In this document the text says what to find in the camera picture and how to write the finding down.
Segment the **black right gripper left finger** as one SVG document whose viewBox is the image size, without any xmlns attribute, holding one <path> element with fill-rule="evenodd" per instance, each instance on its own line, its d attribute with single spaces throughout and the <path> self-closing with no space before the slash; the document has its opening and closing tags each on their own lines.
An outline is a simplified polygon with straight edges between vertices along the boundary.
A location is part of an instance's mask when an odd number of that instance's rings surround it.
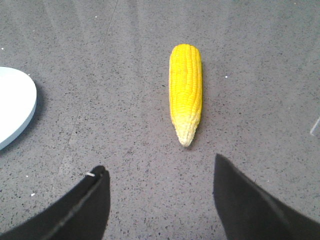
<svg viewBox="0 0 320 240">
<path fill-rule="evenodd" d="M 100 240 L 110 213 L 110 174 L 98 165 L 40 214 L 1 234 L 2 240 Z"/>
</svg>

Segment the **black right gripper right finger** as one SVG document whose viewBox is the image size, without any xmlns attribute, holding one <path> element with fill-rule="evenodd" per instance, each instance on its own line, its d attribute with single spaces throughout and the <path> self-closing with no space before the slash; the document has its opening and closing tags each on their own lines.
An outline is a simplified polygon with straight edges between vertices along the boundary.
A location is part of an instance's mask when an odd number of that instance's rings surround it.
<svg viewBox="0 0 320 240">
<path fill-rule="evenodd" d="M 214 203 L 229 240 L 318 240 L 320 224 L 263 190 L 221 154 L 215 156 Z"/>
</svg>

